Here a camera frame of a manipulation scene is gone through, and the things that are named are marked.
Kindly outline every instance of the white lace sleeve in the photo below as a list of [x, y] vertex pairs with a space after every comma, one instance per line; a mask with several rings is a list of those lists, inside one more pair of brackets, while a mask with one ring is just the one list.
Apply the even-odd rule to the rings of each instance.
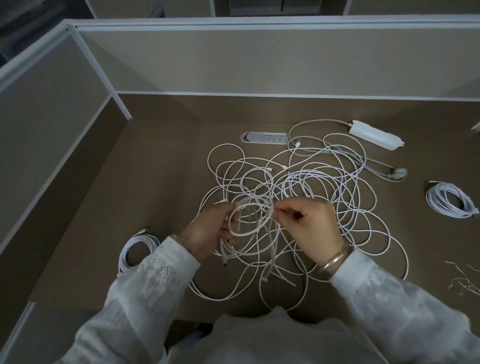
[[332, 277], [354, 317], [393, 363], [480, 363], [468, 318], [354, 251]]
[[200, 263], [168, 237], [119, 274], [105, 306], [77, 332], [59, 363], [158, 363], [163, 342]]

